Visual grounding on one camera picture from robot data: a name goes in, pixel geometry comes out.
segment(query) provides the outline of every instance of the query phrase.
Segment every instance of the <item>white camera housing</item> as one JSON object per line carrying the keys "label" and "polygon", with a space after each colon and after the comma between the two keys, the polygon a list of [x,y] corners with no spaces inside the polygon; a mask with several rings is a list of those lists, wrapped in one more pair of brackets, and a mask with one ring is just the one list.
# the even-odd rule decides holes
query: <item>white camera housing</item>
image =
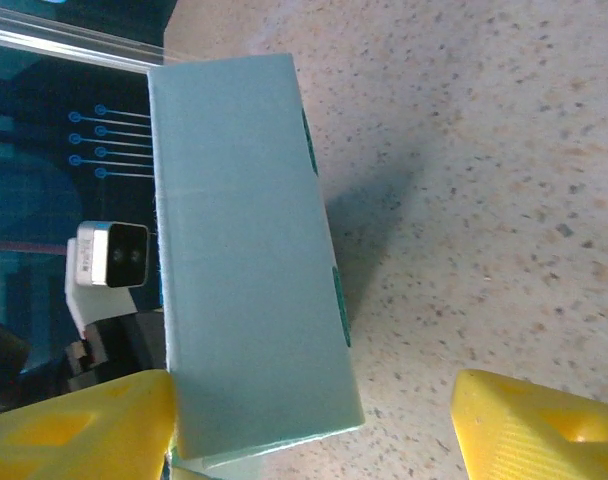
{"label": "white camera housing", "polygon": [[87,221],[77,229],[75,281],[81,286],[139,287],[148,273],[148,228]]}

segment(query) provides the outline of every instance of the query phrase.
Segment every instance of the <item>camera lens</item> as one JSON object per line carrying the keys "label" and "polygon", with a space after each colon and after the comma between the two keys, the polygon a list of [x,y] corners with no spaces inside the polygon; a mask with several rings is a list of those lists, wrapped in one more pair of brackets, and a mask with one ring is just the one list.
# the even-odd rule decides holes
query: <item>camera lens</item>
{"label": "camera lens", "polygon": [[133,250],[131,252],[131,262],[140,263],[142,261],[142,252],[139,250]]}
{"label": "camera lens", "polygon": [[121,248],[113,250],[113,261],[115,263],[122,263],[124,261],[124,251]]}

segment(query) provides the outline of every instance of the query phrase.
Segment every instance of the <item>speckled floor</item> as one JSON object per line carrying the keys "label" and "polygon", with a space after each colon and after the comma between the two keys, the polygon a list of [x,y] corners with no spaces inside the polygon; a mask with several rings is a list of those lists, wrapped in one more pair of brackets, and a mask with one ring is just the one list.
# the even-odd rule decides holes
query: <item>speckled floor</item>
{"label": "speckled floor", "polygon": [[180,0],[167,45],[292,52],[313,130],[367,425],[262,478],[466,478],[462,368],[608,402],[608,0]]}

